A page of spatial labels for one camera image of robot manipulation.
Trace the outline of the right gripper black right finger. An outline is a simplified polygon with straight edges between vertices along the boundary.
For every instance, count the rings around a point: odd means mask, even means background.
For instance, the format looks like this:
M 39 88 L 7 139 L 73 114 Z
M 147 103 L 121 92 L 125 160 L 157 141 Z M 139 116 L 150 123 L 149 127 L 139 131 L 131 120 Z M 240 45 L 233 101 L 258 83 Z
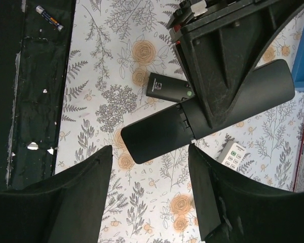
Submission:
M 304 192 L 250 179 L 194 144 L 188 168 L 202 242 L 304 242 Z

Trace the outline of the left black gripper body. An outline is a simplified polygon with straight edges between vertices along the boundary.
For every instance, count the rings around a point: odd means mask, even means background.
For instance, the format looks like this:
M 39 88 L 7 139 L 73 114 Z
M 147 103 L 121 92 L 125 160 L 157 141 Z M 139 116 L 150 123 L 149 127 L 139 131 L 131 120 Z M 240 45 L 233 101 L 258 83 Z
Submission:
M 182 1 L 167 23 L 173 49 L 261 51 L 268 1 Z

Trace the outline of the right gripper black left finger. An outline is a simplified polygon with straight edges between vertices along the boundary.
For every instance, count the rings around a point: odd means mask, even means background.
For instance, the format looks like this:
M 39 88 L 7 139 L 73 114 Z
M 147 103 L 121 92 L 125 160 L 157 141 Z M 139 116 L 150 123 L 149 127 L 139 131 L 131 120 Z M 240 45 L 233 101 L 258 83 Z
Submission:
M 0 242 L 98 242 L 112 146 L 22 190 L 0 191 Z

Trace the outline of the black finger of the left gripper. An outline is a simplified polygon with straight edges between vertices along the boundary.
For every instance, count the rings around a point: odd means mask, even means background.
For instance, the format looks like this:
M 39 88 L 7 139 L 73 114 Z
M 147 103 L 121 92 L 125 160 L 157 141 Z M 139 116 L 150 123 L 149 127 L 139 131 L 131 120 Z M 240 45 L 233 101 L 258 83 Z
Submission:
M 194 91 L 207 124 L 217 127 L 233 110 L 246 81 L 275 37 L 304 9 L 304 1 L 268 1 L 263 30 L 268 46 L 261 51 L 203 51 L 189 45 L 176 51 L 178 61 Z

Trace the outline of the black remote with back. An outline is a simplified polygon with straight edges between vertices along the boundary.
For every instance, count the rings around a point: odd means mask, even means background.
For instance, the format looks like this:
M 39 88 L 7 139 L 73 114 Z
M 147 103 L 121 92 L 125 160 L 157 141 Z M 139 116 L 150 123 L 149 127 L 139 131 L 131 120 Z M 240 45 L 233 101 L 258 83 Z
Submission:
M 252 72 L 233 110 L 217 127 L 207 124 L 193 97 L 122 128 L 121 137 L 133 160 L 142 164 L 290 101 L 294 96 L 289 66 L 285 60 L 278 59 Z

